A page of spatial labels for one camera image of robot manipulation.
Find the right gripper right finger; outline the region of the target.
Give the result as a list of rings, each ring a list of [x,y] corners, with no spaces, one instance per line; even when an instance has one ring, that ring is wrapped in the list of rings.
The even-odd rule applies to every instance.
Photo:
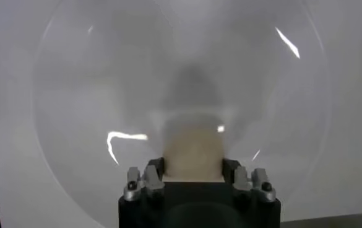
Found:
[[[222,176],[224,181],[229,183],[239,194],[250,198],[255,192],[257,199],[261,202],[276,201],[276,190],[263,168],[254,169],[249,176],[246,167],[237,160],[223,159]]]

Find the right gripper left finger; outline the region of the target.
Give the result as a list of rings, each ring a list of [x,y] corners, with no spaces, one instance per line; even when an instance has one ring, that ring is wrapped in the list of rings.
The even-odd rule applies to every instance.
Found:
[[[123,190],[124,200],[140,200],[143,190],[149,198],[161,196],[165,188],[165,183],[162,181],[164,173],[165,160],[162,157],[150,160],[142,175],[137,167],[129,168],[127,183]]]

